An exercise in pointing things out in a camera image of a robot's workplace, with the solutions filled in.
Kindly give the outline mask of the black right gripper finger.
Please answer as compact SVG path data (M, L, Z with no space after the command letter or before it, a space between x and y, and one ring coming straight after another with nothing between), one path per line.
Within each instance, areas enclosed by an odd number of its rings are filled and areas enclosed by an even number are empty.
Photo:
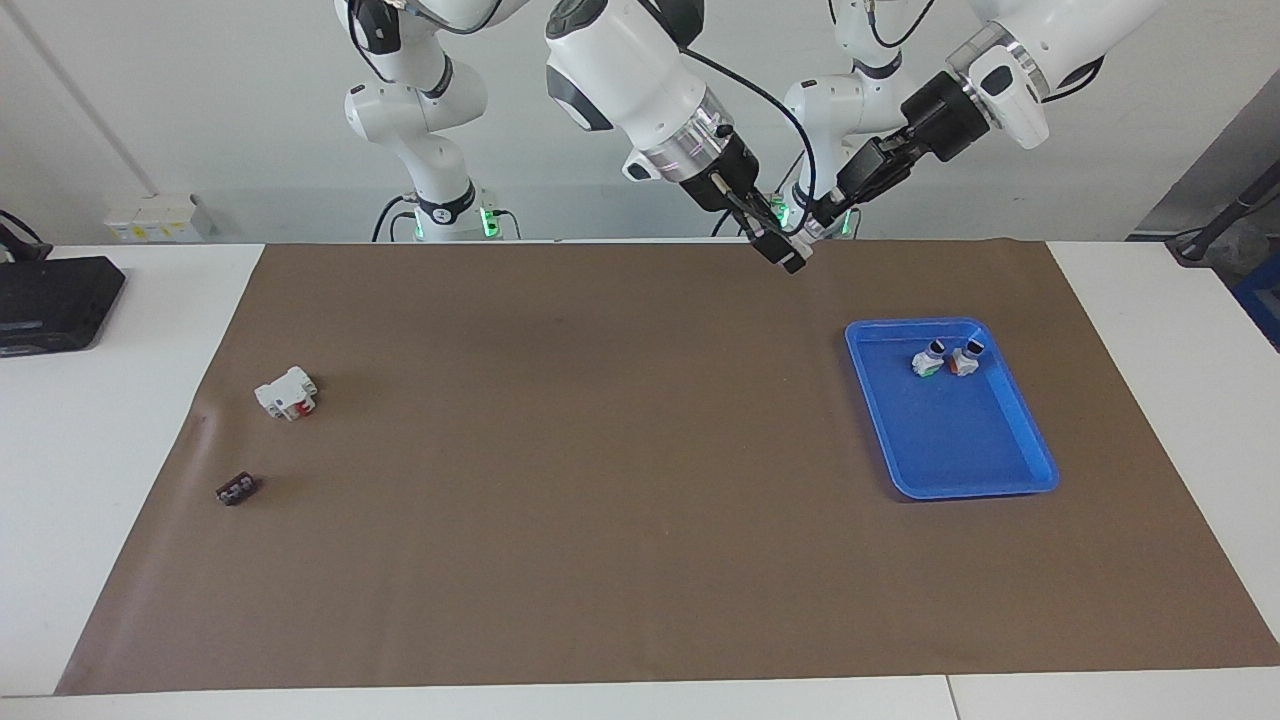
M774 220L763 217L742 200L735 201L736 214L749 243L771 264L786 273L796 272L796 250Z
M759 193L750 193L749 196L746 196L745 202L749 202L763 217L765 217L765 218L768 218L771 220L774 220L776 224L777 224L777 227L781 228L783 231L783 233L788 237L788 242L795 247L795 250L796 250L796 263L806 263L806 260L809 258L809 249L806 246L804 246L803 243L800 243L799 241L796 241L785 229L785 227L780 224L778 218L777 218L777 215L773 211L773 208L771 206L771 204L763 196L760 196Z

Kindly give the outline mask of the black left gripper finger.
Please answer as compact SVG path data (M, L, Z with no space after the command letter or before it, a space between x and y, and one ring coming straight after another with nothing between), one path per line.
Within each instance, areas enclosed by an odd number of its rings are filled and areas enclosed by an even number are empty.
M835 177L833 187L815 201L815 238L833 237L847 211L878 199L902 183L911 172L905 165L842 168Z
M873 137L869 141L867 141L863 145L863 147L860 150L858 150L852 155L852 158L842 168L845 168L846 165L856 165L856 167L899 165L899 167L901 167L901 158L899 155L899 149L893 145L892 138ZM814 197L812 205L809 206L809 210L808 210L808 224L809 225L815 225L815 201L818 199L820 199L820 197Z

